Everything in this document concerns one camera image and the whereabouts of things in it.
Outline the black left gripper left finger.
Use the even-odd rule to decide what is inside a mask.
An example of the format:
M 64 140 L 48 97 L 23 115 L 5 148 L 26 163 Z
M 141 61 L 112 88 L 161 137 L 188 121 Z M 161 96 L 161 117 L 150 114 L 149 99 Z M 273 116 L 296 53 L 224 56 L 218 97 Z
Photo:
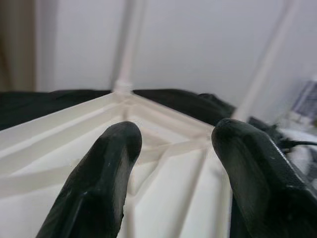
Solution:
M 135 123 L 107 128 L 68 176 L 36 238 L 117 238 L 141 148 Z

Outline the white plastic table leg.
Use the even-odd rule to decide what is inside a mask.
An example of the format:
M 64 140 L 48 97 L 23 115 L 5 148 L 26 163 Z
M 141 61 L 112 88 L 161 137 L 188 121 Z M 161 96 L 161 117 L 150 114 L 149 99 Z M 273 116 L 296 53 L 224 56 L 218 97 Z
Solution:
M 268 40 L 267 46 L 257 64 L 252 75 L 252 82 L 240 105 L 232 114 L 232 119 L 246 122 L 251 116 L 252 109 L 261 94 L 268 74 L 273 67 L 273 63 L 286 39 L 287 33 L 292 26 L 294 18 L 303 0 L 285 0 L 273 32 Z
M 112 92 L 123 97 L 130 95 L 133 91 L 131 74 L 147 2 L 148 0 L 124 0 L 124 11 L 111 73 Z

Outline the white door frame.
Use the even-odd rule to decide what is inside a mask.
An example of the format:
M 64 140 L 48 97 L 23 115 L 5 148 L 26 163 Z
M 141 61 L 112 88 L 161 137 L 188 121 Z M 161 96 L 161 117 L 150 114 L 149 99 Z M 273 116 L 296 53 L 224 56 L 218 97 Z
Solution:
M 54 88 L 58 0 L 35 0 L 36 90 Z

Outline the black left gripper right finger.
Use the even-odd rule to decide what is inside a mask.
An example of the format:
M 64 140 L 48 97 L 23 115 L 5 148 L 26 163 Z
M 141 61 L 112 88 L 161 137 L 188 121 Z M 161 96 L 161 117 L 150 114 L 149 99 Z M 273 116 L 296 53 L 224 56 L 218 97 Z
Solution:
M 222 119 L 211 137 L 250 238 L 317 238 L 317 190 L 264 131 Z

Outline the white plastic table top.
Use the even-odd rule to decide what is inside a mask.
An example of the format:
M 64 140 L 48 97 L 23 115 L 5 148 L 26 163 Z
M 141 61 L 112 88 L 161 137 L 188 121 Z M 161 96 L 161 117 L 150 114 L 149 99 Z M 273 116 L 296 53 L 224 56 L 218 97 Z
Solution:
M 0 131 L 0 238 L 35 238 L 69 174 L 121 121 L 143 144 L 118 238 L 229 238 L 232 192 L 213 127 L 114 93 Z

